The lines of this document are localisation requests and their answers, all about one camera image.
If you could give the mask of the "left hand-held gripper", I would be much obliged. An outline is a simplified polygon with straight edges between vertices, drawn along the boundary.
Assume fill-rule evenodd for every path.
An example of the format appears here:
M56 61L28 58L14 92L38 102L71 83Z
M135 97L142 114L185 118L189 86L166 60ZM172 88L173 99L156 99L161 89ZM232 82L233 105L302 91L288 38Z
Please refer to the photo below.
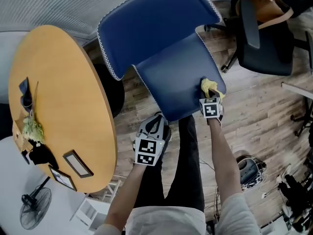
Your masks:
M171 130L163 114L142 121L133 141L134 163L155 166L170 138Z

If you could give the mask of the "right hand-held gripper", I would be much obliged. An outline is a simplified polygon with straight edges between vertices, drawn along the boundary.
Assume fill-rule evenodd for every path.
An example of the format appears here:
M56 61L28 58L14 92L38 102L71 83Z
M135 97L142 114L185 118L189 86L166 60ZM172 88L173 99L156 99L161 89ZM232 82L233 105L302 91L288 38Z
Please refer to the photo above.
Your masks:
M224 115L224 109L222 106L222 100L220 94L215 91L208 89L205 93L201 92L199 99L200 111L205 119L216 119L221 125L221 121Z

